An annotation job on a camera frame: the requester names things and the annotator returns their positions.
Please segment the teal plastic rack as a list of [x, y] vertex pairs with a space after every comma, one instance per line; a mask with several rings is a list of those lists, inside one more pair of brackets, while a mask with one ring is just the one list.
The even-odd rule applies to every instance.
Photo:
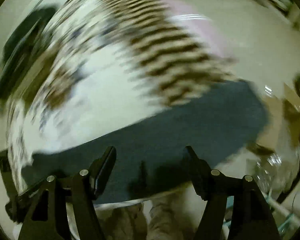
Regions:
[[[292, 210], [289, 211], [283, 205], [279, 204], [277, 201], [271, 198], [271, 195], [263, 195], [275, 219], [280, 238], [291, 239], [294, 233], [296, 233], [296, 231], [298, 230], [298, 228], [300, 228], [300, 218], [296, 214], [294, 214]], [[233, 207], [234, 196], [230, 196], [227, 198], [226, 213], [225, 218], [223, 220], [221, 239], [228, 239]]]

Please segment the dark green folded blanket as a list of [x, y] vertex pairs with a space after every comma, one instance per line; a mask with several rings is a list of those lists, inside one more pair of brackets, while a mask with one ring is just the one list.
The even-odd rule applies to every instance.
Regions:
[[56, 12], [55, 5], [32, 11], [7, 40], [0, 75], [1, 100], [6, 100], [13, 93], [29, 71], [35, 55], [42, 48], [42, 32]]

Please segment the dark blue jeans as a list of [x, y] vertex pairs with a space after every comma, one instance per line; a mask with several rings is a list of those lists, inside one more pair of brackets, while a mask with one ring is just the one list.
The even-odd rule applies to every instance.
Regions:
[[21, 174], [29, 186], [56, 171], [70, 176], [114, 146], [117, 159], [96, 204], [147, 198], [188, 181], [186, 146], [215, 167], [255, 140], [267, 121], [266, 108], [250, 83], [220, 83], [201, 98], [85, 144], [52, 155], [36, 153]]

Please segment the floral bed blanket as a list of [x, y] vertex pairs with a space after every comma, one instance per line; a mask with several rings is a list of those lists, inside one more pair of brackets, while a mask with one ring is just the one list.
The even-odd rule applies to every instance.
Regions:
[[200, 98], [235, 81], [234, 58], [168, 0], [67, 0], [6, 99], [12, 180], [36, 152], [57, 153]]

